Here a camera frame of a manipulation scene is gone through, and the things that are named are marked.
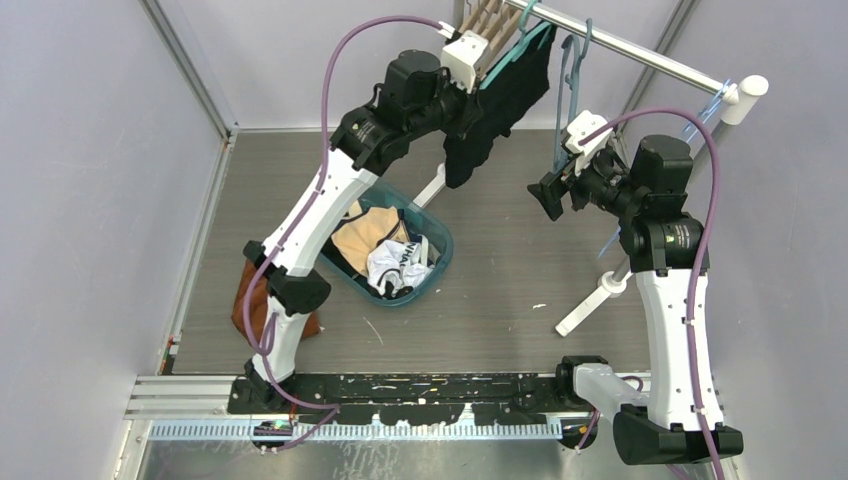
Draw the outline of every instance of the yellow cloth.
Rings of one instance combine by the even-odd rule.
[[[381,241],[408,242],[409,236],[395,207],[371,207],[366,213],[361,212],[359,202],[354,203],[331,238],[350,266],[360,275],[368,275],[368,254]]]

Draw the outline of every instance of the blue plastic bin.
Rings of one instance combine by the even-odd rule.
[[[378,179],[377,183],[375,183],[373,187],[369,188],[368,191],[359,197],[359,203],[362,205],[363,210],[367,210],[370,207],[395,207],[399,210],[402,209],[404,211],[404,222],[406,223],[407,230],[410,233],[417,233],[427,237],[427,240],[430,241],[430,245],[435,247],[436,250],[441,253],[441,256],[433,266],[433,271],[430,272],[430,275],[427,276],[418,288],[414,289],[409,294],[401,298],[389,300],[371,295],[371,293],[366,290],[368,281],[362,275],[351,277],[323,252],[319,255],[319,257],[321,258],[321,261],[330,268],[330,270],[345,279],[345,281],[349,283],[354,290],[359,292],[360,295],[367,298],[369,301],[383,307],[399,307],[401,305],[406,305],[427,292],[427,290],[429,290],[430,287],[439,280],[439,277],[445,273],[445,269],[448,268],[451,258],[453,258],[453,237],[450,234],[450,230],[448,230],[448,227],[446,227],[445,224],[436,219],[436,217],[430,215],[426,210],[423,210],[418,207],[418,205],[412,203],[412,200],[382,179]]]

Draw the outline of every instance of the hanging clothing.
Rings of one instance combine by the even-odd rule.
[[[368,274],[368,254],[383,241],[409,241],[403,210],[371,207],[363,212],[359,202],[351,206],[330,238],[342,257],[360,275]]]
[[[433,271],[427,266],[429,243],[386,240],[368,255],[368,285],[383,298],[398,298],[417,288]]]
[[[535,36],[527,50],[504,67],[484,90],[477,92],[483,116],[463,138],[447,137],[445,184],[458,188],[471,178],[475,168],[489,159],[495,138],[509,137],[510,129],[548,91],[548,62],[556,27]]]

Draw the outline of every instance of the blue hanger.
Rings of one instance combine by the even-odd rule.
[[[489,74],[486,75],[486,79],[483,80],[483,84],[480,85],[480,89],[483,90],[489,86],[490,83],[501,73],[501,70],[506,68],[511,62],[518,60],[519,57],[524,55],[524,52],[527,51],[527,47],[530,45],[530,42],[536,38],[541,32],[549,31],[548,27],[550,27],[550,23],[541,22],[530,32],[527,31],[527,17],[530,16],[530,11],[533,10],[533,6],[538,3],[539,0],[530,0],[527,2],[527,7],[524,9],[524,12],[521,14],[521,19],[518,21],[518,30],[521,32],[521,38],[518,39],[518,43],[515,44],[506,54],[501,57],[498,63],[489,71]]]

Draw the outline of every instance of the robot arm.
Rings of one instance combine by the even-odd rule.
[[[280,383],[292,376],[306,320],[330,294],[330,285],[313,267],[342,216],[393,161],[408,153],[413,140],[436,130],[461,134],[481,115],[476,96],[469,93],[473,83],[466,78],[468,69],[458,65],[468,62],[473,71],[486,49],[475,47],[473,54],[463,55],[458,44],[464,43],[447,45],[441,62],[416,50],[402,52],[390,62],[385,81],[375,85],[371,101],[347,113],[333,134],[324,183],[308,213],[297,218],[316,193],[322,172],[279,228],[263,242],[245,246],[245,256],[257,268],[272,257],[264,272],[269,293],[266,325],[276,321],[273,339],[267,342],[270,352],[257,353],[245,365],[247,378],[256,391],[265,392],[269,404],[276,395],[268,382]],[[458,75],[452,77],[445,65],[459,70]],[[285,244],[278,247],[292,225]],[[270,369],[265,368],[266,361]],[[274,378],[269,378],[269,370]]]
[[[630,259],[648,322],[651,393],[637,392],[597,357],[569,365],[572,392],[613,422],[616,448],[625,463],[699,461],[709,453],[693,402],[689,351],[694,346],[687,337],[686,298],[703,226],[682,211],[693,168],[689,145],[664,135],[645,137],[628,168],[605,147],[605,138],[578,145],[584,132],[591,133],[604,123],[589,112],[578,116],[569,125],[563,145],[571,155],[565,170],[546,174],[528,189],[553,220],[562,214],[561,199],[566,194],[571,195],[574,210],[592,203],[618,218],[620,242]],[[705,260],[692,322],[704,401],[701,413],[719,454],[729,456],[741,453],[742,434],[724,426],[713,388],[703,321],[707,268]]]

